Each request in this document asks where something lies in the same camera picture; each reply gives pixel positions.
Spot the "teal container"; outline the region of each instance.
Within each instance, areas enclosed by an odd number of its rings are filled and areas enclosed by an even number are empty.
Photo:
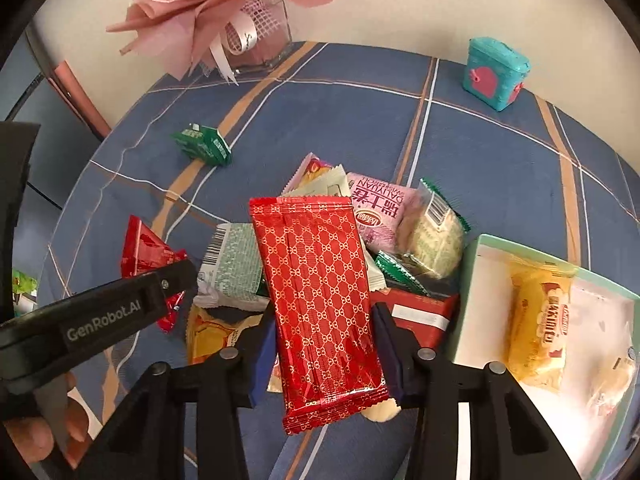
[[[501,111],[516,100],[530,70],[529,59],[503,42],[473,38],[462,86]]]

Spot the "teal lid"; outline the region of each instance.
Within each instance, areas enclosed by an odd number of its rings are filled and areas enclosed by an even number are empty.
[[[469,41],[469,49],[472,48],[516,72],[527,73],[531,70],[529,59],[526,56],[516,52],[503,42],[494,40],[494,38],[473,38]]]

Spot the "beige wall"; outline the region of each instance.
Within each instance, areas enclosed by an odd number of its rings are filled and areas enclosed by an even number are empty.
[[[120,57],[124,35],[104,27],[127,0],[49,0],[36,27],[68,60],[112,125],[161,74]],[[594,131],[640,171],[640,53],[603,0],[335,0],[289,7],[294,38],[389,46],[459,62],[468,39],[494,36],[532,60],[526,86]]]

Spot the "blue tablecloth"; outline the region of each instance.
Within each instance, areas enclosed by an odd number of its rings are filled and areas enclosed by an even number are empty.
[[[640,293],[640,177],[528,91],[495,112],[462,89],[463,72],[407,52],[301,43],[274,72],[242,76],[238,86],[198,71],[181,82],[163,77],[78,180],[50,244],[40,304],[119,278],[130,214],[199,266],[216,225],[249,221],[248,200],[278,195],[311,151],[406,186],[426,177],[471,224],[470,237],[508,238]],[[220,127],[230,166],[203,167],[178,149],[170,134],[190,122]],[[150,326],[81,365],[79,389],[106,418],[158,360],[185,364],[183,323],[168,335]],[[637,411],[636,401],[625,431]],[[252,480],[390,480],[413,436],[415,414],[402,412],[386,424],[355,415],[287,437],[283,412],[277,394],[241,410]],[[193,424],[189,413],[188,479],[196,476]]]

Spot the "white ribbon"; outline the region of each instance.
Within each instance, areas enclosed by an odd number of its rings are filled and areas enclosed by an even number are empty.
[[[209,49],[211,50],[213,59],[216,61],[218,70],[220,70],[225,81],[229,82],[231,80],[237,85],[238,82],[236,81],[236,76],[234,75],[234,71],[226,58],[223,45],[233,56],[239,56],[243,52],[246,52],[255,46],[258,42],[258,31],[255,28],[254,20],[252,20],[247,13],[242,12],[241,10],[233,15],[231,20],[229,20],[229,23],[235,29],[236,34],[238,34],[238,38],[240,38],[240,49],[238,50],[229,46],[226,32],[223,32],[222,38],[220,37],[220,34],[217,35],[216,39],[213,40],[209,46]]]

